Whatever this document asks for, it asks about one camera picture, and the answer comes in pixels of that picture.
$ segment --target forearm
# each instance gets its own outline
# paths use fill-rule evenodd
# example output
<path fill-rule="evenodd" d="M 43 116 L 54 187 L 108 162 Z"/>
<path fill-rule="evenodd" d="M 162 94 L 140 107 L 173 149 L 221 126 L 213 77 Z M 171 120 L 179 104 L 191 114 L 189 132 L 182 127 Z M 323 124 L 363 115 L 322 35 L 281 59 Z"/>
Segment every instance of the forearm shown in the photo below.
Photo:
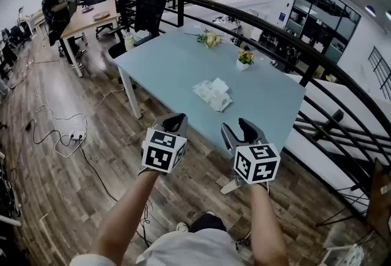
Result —
<path fill-rule="evenodd" d="M 158 176 L 157 171 L 147 171 L 137 177 L 105 217 L 90 253 L 106 256 L 117 265 L 121 264 Z"/>
<path fill-rule="evenodd" d="M 67 7 L 68 7 L 68 2 L 64 2 L 62 4 L 53 6 L 51 10 L 56 13 L 62 9 L 66 9 Z"/>
<path fill-rule="evenodd" d="M 287 248 L 268 192 L 251 185 L 251 245 L 255 265 L 288 266 Z"/>

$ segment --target plate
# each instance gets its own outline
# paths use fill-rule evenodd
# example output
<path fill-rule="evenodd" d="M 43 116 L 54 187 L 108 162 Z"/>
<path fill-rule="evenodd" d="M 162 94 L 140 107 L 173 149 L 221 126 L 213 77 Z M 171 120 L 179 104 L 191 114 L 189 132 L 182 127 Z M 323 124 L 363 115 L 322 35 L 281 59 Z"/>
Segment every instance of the plate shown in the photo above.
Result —
<path fill-rule="evenodd" d="M 93 20 L 101 20 L 101 19 L 106 18 L 108 16 L 110 16 L 110 12 L 108 10 L 105 10 L 104 12 L 100 12 L 100 13 L 94 15 L 92 18 L 93 18 Z"/>
<path fill-rule="evenodd" d="M 93 10 L 93 6 L 88 6 L 85 9 L 82 9 L 81 12 L 82 13 L 88 13 L 88 12 L 91 12 L 91 10 Z"/>

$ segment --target black framed glass wall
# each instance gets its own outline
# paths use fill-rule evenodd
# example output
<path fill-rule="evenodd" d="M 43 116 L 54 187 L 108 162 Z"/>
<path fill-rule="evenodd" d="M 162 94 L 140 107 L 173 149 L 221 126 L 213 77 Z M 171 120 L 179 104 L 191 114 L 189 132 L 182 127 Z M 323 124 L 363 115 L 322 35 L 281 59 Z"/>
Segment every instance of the black framed glass wall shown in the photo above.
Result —
<path fill-rule="evenodd" d="M 340 0 L 294 0 L 285 28 L 337 63 L 360 18 Z"/>

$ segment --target power strip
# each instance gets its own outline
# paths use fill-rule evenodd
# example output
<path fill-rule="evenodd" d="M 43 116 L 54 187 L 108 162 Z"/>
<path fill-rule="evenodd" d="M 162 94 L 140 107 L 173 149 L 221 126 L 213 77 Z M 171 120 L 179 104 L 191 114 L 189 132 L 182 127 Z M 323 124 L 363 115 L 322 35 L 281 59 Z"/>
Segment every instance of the power strip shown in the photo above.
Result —
<path fill-rule="evenodd" d="M 69 137 L 74 141 L 82 141 L 86 138 L 86 133 L 84 131 L 74 131 L 69 132 Z"/>

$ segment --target wooden floor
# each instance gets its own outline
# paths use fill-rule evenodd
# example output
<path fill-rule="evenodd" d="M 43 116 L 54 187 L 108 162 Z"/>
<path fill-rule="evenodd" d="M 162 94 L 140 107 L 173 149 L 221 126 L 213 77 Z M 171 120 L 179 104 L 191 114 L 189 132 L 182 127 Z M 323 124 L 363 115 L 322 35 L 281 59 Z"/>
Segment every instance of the wooden floor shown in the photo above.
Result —
<path fill-rule="evenodd" d="M 26 124 L 35 119 L 36 141 L 55 128 L 66 135 L 70 130 L 84 129 L 82 117 L 55 120 L 46 108 L 39 113 L 36 109 L 45 104 L 56 117 L 86 115 L 88 137 L 84 151 L 115 198 L 120 198 L 131 186 L 141 168 L 140 147 L 147 127 L 168 112 L 140 87 L 136 97 L 143 114 L 141 120 L 130 114 L 130 104 L 123 92 L 108 96 L 97 106 L 104 95 L 122 86 L 117 82 L 116 67 L 106 57 L 114 38 L 102 35 L 97 42 L 93 31 L 87 37 L 90 43 L 87 54 L 81 58 L 86 65 L 82 78 L 78 78 L 65 58 L 31 65 L 27 79 L 0 106 L 0 120 L 9 126 L 1 130 L 0 137 L 6 165 L 8 169 L 18 167 L 9 174 L 22 210 L 22 226 L 15 228 L 15 232 L 21 248 L 29 249 L 36 265 L 67 265 L 75 255 L 87 252 L 102 219 L 114 205 L 80 150 L 68 159 L 62 158 L 53 149 L 57 134 L 35 145 L 32 130 L 23 132 Z M 48 44 L 42 47 L 37 40 L 27 44 L 10 75 L 10 85 L 23 78 L 28 61 L 57 58 L 56 47 L 50 48 Z M 245 236 L 250 228 L 249 191 L 242 188 L 226 196 L 220 194 L 221 187 L 229 181 L 229 162 L 194 131 L 189 130 L 188 138 L 185 158 L 172 174 L 158 179 L 150 197 L 147 238 L 155 241 L 173 231 L 180 221 L 191 223 L 207 210 L 223 219 L 234 239 Z M 63 154 L 74 148 L 72 144 L 68 148 L 58 146 Z M 325 246 L 349 245 L 367 232 L 357 220 L 316 228 L 316 223 L 343 206 L 285 155 L 271 184 L 271 199 L 288 245 L 291 266 L 317 265 Z M 346 211 L 338 218 L 348 215 Z M 364 248 L 365 265 L 381 265 L 387 255 L 385 243 L 377 238 Z M 123 264 L 132 265 L 144 250 L 143 241 L 135 236 Z M 251 251 L 240 247 L 239 253 L 250 265 Z"/>

